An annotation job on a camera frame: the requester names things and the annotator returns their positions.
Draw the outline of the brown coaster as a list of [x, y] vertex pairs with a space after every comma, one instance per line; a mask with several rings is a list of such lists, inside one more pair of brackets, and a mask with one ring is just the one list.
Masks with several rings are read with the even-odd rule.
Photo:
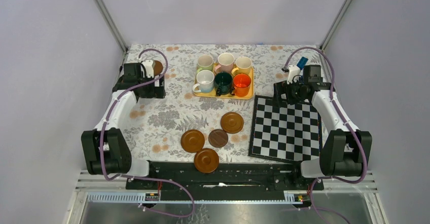
[[155, 76], [161, 74], [163, 72], [163, 64], [158, 60], [154, 60], [153, 71]]
[[230, 134], [240, 132], [244, 126], [243, 117], [236, 112], [228, 112], [221, 117], [221, 128]]
[[203, 149], [205, 138], [199, 130], [191, 129], [181, 136], [181, 147], [189, 153], [196, 153]]
[[219, 166], [219, 156], [217, 152], [210, 148], [203, 148], [194, 157], [194, 165], [199, 172], [211, 173]]

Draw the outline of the white and blue mug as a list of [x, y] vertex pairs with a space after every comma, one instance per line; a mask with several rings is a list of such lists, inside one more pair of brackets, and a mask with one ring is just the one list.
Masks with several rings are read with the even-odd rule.
[[196, 84], [192, 87], [194, 93], [210, 93], [214, 88], [214, 73], [202, 70], [196, 75]]

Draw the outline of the dark wood grain coaster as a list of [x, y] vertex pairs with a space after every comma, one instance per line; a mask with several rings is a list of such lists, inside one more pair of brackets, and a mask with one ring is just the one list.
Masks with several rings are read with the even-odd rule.
[[209, 144], [213, 147], [221, 148], [228, 143], [228, 134], [222, 129], [214, 129], [208, 136]]

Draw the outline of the brown coaster bottom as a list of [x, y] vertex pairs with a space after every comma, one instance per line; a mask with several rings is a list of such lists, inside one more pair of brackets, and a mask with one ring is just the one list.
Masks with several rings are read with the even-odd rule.
[[203, 148], [194, 157], [194, 165], [199, 172], [211, 173], [219, 166], [219, 156], [217, 152], [210, 148]]

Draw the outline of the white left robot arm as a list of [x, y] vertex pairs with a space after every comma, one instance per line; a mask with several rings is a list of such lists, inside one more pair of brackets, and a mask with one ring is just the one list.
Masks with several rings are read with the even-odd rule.
[[145, 189], [157, 184], [156, 173], [147, 160], [135, 159], [127, 145], [123, 130], [127, 114], [140, 98], [164, 98], [163, 65], [147, 59], [125, 63], [112, 89], [112, 99], [102, 120], [92, 130], [84, 131], [81, 143], [87, 170], [91, 175], [125, 174], [138, 176]]

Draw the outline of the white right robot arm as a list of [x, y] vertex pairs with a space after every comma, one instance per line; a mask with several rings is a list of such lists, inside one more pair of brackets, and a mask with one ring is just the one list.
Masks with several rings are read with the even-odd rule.
[[358, 181], [362, 181], [372, 145], [370, 132], [360, 130], [347, 116], [333, 84], [323, 81], [321, 66], [286, 65], [282, 71], [287, 72], [288, 77], [274, 84], [274, 105], [308, 101], [328, 131], [319, 158], [302, 161], [300, 170], [291, 175], [293, 187], [302, 190], [311, 183], [311, 178], [347, 181], [348, 177], [357, 176]]

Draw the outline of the orange mug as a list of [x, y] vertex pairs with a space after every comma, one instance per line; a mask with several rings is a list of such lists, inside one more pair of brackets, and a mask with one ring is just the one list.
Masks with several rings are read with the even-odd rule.
[[248, 94], [250, 85], [251, 85], [251, 78], [249, 75], [240, 73], [233, 77], [233, 88], [232, 88], [232, 95], [237, 97], [244, 97]]

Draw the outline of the yellow mug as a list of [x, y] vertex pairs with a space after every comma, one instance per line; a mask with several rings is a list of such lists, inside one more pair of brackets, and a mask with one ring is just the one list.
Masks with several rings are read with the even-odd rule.
[[231, 74], [233, 76], [240, 73], [250, 74], [252, 69], [252, 60], [248, 57], [238, 57], [235, 61], [235, 68], [232, 69]]

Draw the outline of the yellow plastic tray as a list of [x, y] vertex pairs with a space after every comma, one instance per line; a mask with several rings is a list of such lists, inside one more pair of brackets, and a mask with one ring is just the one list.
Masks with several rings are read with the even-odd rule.
[[243, 96], [243, 97], [239, 97], [239, 96], [233, 96], [231, 94], [226, 94], [226, 95], [221, 95], [221, 96], [216, 96], [216, 90], [213, 89], [210, 93], [201, 93], [201, 92], [193, 92], [195, 96], [199, 96], [199, 97], [214, 97], [214, 98], [227, 98], [227, 99], [241, 99], [241, 100], [248, 100], [251, 99], [254, 95], [254, 67], [251, 67], [250, 73], [250, 80], [251, 80], [251, 84], [250, 84], [250, 88], [248, 93]]

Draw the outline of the floral tablecloth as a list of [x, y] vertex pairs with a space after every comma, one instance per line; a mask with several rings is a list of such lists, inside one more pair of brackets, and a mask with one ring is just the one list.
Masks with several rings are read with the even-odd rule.
[[[214, 60], [222, 53], [235, 58], [248, 57], [254, 67], [254, 95], [251, 99], [227, 99], [195, 96], [197, 59], [211, 55]], [[181, 136], [195, 129], [208, 137], [221, 127], [221, 117], [236, 112], [243, 117], [244, 126], [229, 135], [228, 143], [218, 148], [222, 163], [275, 163], [248, 155], [256, 95], [273, 97], [273, 85], [284, 81], [281, 71], [285, 63], [295, 64], [301, 57], [308, 64], [324, 66], [321, 55], [312, 45], [132, 45], [127, 62], [139, 57], [159, 61], [168, 60], [165, 79], [166, 96], [163, 99], [141, 98], [127, 114], [126, 128], [122, 131], [133, 157], [150, 161], [191, 162], [193, 153], [181, 147]]]

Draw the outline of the pink mug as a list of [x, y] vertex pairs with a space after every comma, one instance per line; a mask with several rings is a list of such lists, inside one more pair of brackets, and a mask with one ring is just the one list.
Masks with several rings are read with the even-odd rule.
[[230, 53], [222, 53], [218, 56], [218, 65], [214, 68], [214, 73], [219, 74], [221, 72], [231, 73], [234, 67], [235, 58]]

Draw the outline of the left aluminium frame post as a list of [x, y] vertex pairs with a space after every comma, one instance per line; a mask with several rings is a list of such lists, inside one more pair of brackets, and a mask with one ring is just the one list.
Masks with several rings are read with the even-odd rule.
[[117, 25], [115, 24], [112, 16], [110, 15], [107, 6], [105, 5], [103, 0], [93, 0], [95, 2], [95, 5], [97, 6], [99, 12], [101, 13], [102, 18], [104, 19], [108, 29], [110, 30], [111, 34], [113, 35], [115, 41], [117, 42], [118, 46], [122, 50], [123, 53], [126, 53], [128, 51], [127, 44], [125, 40], [123, 39]]

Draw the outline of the aluminium frame post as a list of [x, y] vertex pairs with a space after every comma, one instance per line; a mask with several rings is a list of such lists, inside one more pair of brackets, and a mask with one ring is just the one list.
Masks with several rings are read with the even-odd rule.
[[110, 15], [107, 6], [105, 5], [103, 0], [93, 0], [95, 2], [95, 5], [97, 6], [99, 12], [101, 13], [102, 18], [104, 19], [108, 29], [110, 30], [111, 34], [113, 35], [115, 41], [117, 42], [118, 46], [122, 50], [123, 53], [126, 53], [128, 51], [127, 44], [125, 40], [123, 39], [117, 25], [115, 24], [112, 16]]
[[329, 31], [327, 32], [319, 47], [321, 50], [325, 50], [328, 47], [331, 39], [333, 38], [334, 34], [336, 33], [336, 30], [340, 26], [340, 23], [342, 22], [352, 2], [353, 0], [344, 0], [339, 12], [337, 13], [332, 25], [329, 28]]

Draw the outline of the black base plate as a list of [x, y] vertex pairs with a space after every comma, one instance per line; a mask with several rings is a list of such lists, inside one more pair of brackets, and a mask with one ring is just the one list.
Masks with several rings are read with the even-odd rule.
[[284, 201], [286, 192], [306, 194], [313, 182], [298, 164], [221, 163], [201, 173], [193, 163], [151, 162], [149, 178], [175, 181], [197, 201]]

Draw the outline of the right aluminium frame post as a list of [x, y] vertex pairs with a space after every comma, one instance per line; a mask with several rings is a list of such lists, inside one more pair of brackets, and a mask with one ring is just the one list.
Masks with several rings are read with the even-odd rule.
[[352, 2], [353, 0], [344, 0], [339, 12], [337, 13], [332, 25], [329, 28], [329, 31], [327, 32], [319, 47], [321, 50], [325, 50], [328, 47], [331, 39], [333, 38], [334, 34], [336, 33], [336, 30], [340, 26], [340, 23], [342, 22]]

